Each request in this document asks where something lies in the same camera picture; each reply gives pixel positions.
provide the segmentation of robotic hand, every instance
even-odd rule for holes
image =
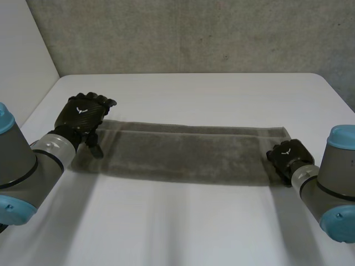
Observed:
[[[331,130],[320,168],[295,139],[275,145],[267,158],[333,240],[355,243],[355,126]]]
[[[95,158],[103,158],[103,152],[98,145],[96,129],[102,124],[103,118],[110,108],[117,103],[96,93],[70,97],[67,104],[54,123],[55,130],[50,133],[66,135],[72,139],[75,149],[85,142]]]
[[[30,147],[12,114],[0,103],[0,232],[7,225],[29,221],[81,143],[95,158],[103,157],[95,131],[116,104],[102,95],[79,93],[69,98],[54,130]]]

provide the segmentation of folded towel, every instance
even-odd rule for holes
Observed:
[[[268,186],[281,180],[266,152],[290,140],[283,127],[212,127],[104,120],[102,160],[81,145],[71,169],[167,182]]]

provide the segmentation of white table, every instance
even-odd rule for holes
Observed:
[[[314,74],[73,75],[22,127],[53,128],[67,99],[117,100],[108,119],[210,126],[284,126],[319,165],[332,126],[355,114]],[[355,265],[293,189],[128,180],[65,171],[38,213],[0,234],[0,265]]]

